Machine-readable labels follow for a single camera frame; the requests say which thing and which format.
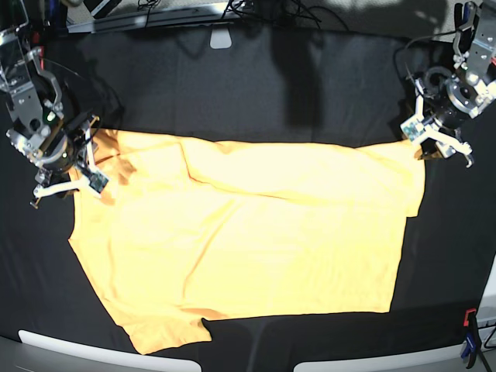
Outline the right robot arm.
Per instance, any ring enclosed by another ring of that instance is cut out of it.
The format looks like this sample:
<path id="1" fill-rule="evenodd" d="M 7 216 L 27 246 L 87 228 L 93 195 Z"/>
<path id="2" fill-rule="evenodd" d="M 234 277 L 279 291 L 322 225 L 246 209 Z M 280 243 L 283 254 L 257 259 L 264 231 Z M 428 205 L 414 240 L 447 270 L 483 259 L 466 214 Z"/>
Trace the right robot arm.
<path id="1" fill-rule="evenodd" d="M 92 112 L 66 118 L 63 89 L 43 60 L 24 2 L 3 1 L 1 91 L 12 120 L 6 136 L 37 169 L 31 205 L 83 190 L 98 198 L 109 182 L 95 163 L 93 138 L 101 120 Z"/>

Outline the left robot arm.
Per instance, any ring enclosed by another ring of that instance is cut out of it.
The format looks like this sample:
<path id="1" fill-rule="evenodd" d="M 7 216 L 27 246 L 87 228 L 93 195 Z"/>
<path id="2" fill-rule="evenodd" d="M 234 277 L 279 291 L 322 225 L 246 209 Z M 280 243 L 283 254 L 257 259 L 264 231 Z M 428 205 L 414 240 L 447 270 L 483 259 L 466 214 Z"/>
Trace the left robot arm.
<path id="1" fill-rule="evenodd" d="M 415 80 L 415 111 L 401 124 L 404 137 L 420 149 L 419 160 L 458 153 L 474 164 L 461 126 L 495 103 L 495 2 L 455 7 L 453 67 L 429 68 Z"/>

